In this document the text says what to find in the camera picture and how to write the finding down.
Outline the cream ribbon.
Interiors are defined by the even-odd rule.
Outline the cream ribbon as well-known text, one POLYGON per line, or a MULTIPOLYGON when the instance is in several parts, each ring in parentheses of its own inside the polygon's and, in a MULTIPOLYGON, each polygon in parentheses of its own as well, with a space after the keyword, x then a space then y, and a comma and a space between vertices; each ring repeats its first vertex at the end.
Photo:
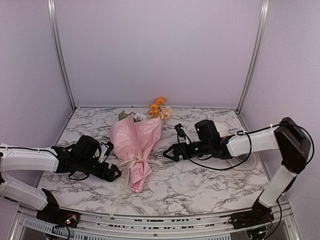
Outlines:
POLYGON ((122 170, 121 177, 118 179, 118 185, 116 189, 116 197, 114 202, 112 203, 110 209, 109 209, 109 215, 111 218, 114 217, 114 215, 118 211, 118 207, 120 206, 120 203, 122 202, 122 198, 127 194, 127 192, 130 189, 130 178, 131 178, 131 169, 138 163, 142 162, 144 163, 146 160, 134 156, 131 157, 127 160, 123 160, 120 164, 119 167, 122 170))

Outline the peach flower long green stem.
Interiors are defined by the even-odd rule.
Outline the peach flower long green stem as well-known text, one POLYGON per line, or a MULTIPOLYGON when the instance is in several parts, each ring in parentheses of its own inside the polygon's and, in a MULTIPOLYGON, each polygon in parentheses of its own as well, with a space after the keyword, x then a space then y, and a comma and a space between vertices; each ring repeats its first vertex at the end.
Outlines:
POLYGON ((173 109, 170 106, 161 107, 158 113, 158 117, 162 120, 168 120, 173 113, 173 109))

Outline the pink wrapping paper sheet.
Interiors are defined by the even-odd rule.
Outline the pink wrapping paper sheet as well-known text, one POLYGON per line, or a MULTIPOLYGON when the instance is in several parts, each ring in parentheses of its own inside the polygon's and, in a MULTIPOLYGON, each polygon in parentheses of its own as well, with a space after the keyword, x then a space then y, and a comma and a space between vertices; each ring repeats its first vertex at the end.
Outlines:
POLYGON ((149 158, 161 138, 162 127, 163 120, 158 117, 134 122, 133 118, 128 116, 116 122, 109 130, 114 154, 121 162, 133 157, 145 160, 130 170, 130 189, 135 193, 143 190, 146 178, 152 173, 149 158))

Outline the orange flower stem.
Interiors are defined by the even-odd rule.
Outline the orange flower stem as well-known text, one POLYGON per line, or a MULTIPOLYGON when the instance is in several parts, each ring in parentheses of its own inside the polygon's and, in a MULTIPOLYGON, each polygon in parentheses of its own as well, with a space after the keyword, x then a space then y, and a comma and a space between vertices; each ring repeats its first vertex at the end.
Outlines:
POLYGON ((166 99, 163 96, 160 96, 155 98, 153 101, 154 103, 149 105, 148 113, 151 115, 152 118, 156 118, 161 111, 161 106, 165 104, 166 99))

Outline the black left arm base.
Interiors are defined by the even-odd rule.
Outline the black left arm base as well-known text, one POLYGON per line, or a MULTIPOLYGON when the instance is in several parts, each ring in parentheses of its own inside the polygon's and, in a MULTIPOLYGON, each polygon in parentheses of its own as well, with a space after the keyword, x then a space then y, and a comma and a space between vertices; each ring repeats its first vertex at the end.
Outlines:
POLYGON ((46 196, 47 205, 42 210, 37 210, 36 218, 48 223, 76 228, 80 219, 80 213, 60 208, 56 198, 46 189, 42 189, 46 196))

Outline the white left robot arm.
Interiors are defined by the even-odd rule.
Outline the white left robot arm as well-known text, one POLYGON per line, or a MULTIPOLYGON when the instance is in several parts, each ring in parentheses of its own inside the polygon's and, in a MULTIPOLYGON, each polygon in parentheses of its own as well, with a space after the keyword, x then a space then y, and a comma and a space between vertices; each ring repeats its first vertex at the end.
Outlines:
POLYGON ((113 182, 121 175, 119 168, 108 163, 114 145, 100 143, 88 135, 67 147, 24 147, 0 145, 0 195, 6 199, 31 206, 53 223, 63 219, 63 211, 53 194, 38 187, 44 172, 55 174, 83 173, 84 179, 94 176, 113 182))

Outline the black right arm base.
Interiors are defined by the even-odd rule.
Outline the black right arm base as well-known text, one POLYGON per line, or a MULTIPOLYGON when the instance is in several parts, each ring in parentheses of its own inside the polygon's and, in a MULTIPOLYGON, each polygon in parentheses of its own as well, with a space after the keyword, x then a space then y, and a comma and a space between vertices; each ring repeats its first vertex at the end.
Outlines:
POLYGON ((272 222, 274 219, 272 208, 265 207, 256 200, 251 210, 231 214, 228 223, 237 230, 272 222))

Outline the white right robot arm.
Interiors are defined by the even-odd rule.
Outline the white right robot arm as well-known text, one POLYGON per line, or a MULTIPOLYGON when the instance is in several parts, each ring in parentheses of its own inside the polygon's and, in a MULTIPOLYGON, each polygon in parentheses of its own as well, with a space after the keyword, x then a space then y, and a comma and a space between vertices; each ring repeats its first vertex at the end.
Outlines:
POLYGON ((270 180, 247 214, 252 224, 260 223, 267 216, 267 209, 290 189, 315 154, 311 134, 291 117, 258 130, 239 131, 224 137, 212 120, 199 121, 194 127, 198 141, 191 141, 184 127, 177 124, 177 139, 184 141, 172 144, 163 156, 175 162, 189 160, 192 163, 194 158, 203 156, 230 160, 258 153, 262 157, 270 180))

